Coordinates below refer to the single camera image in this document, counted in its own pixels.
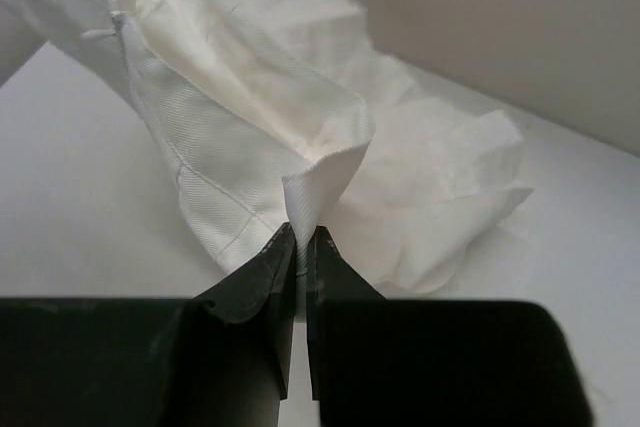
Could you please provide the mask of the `white pleated skirt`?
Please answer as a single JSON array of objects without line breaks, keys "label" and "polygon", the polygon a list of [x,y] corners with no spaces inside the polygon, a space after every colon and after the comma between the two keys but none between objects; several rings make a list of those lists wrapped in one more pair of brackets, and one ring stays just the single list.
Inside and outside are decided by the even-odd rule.
[{"label": "white pleated skirt", "polygon": [[3,1],[137,112],[226,271],[323,225],[383,294],[427,294],[530,195],[510,118],[430,96],[356,0]]}]

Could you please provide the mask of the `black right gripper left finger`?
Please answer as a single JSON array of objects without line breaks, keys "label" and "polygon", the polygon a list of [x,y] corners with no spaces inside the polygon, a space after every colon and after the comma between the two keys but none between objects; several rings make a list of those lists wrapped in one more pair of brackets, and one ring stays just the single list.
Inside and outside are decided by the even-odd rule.
[{"label": "black right gripper left finger", "polygon": [[191,298],[5,298],[5,426],[274,426],[288,393],[295,238]]}]

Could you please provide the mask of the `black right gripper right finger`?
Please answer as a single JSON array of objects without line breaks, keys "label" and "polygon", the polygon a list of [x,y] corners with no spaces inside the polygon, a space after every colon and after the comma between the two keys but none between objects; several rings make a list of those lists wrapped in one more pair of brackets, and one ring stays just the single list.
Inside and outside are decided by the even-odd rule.
[{"label": "black right gripper right finger", "polygon": [[559,324],[511,300],[392,300],[308,246],[307,346],[324,426],[590,426]]}]

